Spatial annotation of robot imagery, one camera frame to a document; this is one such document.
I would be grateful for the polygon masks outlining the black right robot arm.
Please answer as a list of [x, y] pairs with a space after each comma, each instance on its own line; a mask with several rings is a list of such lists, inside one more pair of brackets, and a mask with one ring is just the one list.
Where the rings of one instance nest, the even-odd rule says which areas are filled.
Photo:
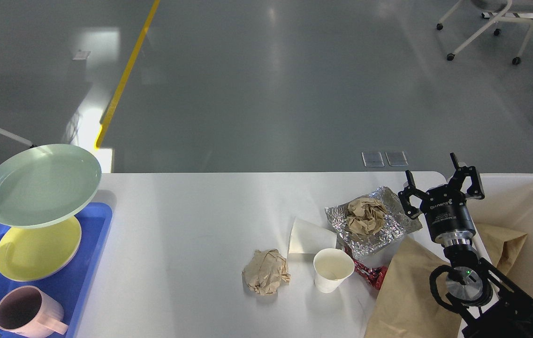
[[462, 317], [465, 338], [533, 338], [533, 298], [473, 244], [477, 232], [467, 201], [485, 197], [480, 174], [475, 166], [459, 163], [454, 153], [450, 157], [455, 172], [446, 184], [419, 190], [407, 170], [398, 192], [404, 214], [413, 220], [425, 216], [431, 241], [443, 247], [449, 260], [430, 274], [431, 294]]

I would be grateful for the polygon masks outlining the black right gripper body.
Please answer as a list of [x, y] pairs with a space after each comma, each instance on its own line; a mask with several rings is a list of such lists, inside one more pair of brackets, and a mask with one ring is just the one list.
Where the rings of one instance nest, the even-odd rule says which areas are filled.
[[426, 191], [420, 210], [433, 242], [442, 246], [472, 244], [476, 230], [466, 200], [466, 194], [448, 184]]

